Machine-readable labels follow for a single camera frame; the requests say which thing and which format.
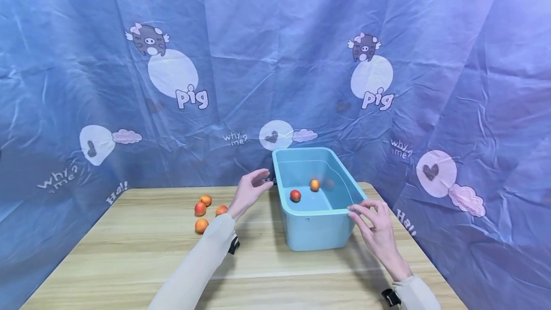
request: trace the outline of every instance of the cloud illustration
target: cloud illustration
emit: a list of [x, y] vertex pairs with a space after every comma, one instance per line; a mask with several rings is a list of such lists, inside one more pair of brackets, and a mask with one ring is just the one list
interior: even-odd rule
[[461, 187], [458, 184], [453, 184], [450, 187], [449, 193], [451, 201], [454, 205], [464, 212], [469, 212], [475, 217], [486, 215], [484, 200], [476, 195], [476, 192], [471, 187]]
[[297, 143], [304, 143], [306, 141], [314, 140], [318, 137], [318, 133], [313, 130], [301, 129], [297, 132], [293, 132], [293, 141]]
[[113, 133], [113, 141], [120, 144], [135, 144], [142, 140], [142, 136], [133, 130], [119, 129]]

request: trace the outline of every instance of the black wrist device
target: black wrist device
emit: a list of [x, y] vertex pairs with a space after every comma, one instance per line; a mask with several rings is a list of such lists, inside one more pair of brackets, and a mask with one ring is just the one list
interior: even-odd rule
[[240, 245], [241, 244], [239, 242], [238, 235], [233, 234], [233, 238], [231, 240], [231, 245], [230, 245], [230, 249], [228, 250], [228, 253], [235, 255], [235, 251], [239, 248]]
[[387, 288], [385, 289], [385, 291], [382, 291], [381, 295], [386, 300], [386, 303], [389, 307], [402, 304], [402, 300], [400, 299], [400, 297], [391, 288]]

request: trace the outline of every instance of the white sleeve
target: white sleeve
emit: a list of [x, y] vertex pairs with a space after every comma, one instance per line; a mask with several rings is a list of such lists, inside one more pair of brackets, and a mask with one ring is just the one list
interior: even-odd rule
[[203, 237], [149, 304], [148, 310], [193, 310], [214, 271], [222, 264], [235, 234], [235, 220], [216, 217]]
[[434, 293], [417, 275], [394, 282], [392, 288], [402, 300], [402, 310], [441, 310]]

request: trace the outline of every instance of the wrinkled fabric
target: wrinkled fabric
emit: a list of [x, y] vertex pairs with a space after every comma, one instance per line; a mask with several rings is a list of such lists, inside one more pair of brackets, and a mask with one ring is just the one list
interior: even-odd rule
[[0, 0], [0, 309], [124, 191], [235, 185], [308, 146], [469, 309], [545, 307], [548, 2]]

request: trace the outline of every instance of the wooden table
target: wooden table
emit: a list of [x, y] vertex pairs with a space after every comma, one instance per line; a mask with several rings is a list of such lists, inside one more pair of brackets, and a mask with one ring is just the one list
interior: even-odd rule
[[[360, 183], [367, 196], [376, 190]], [[132, 189], [99, 220], [22, 307], [23, 310], [144, 310], [200, 236], [193, 206], [210, 194], [215, 209], [235, 187]], [[197, 309], [387, 309], [381, 291], [391, 279], [367, 251], [358, 229], [343, 249], [287, 248], [276, 187], [240, 219], [242, 242], [214, 274]], [[413, 272], [442, 309], [466, 309], [393, 216], [396, 240]]]

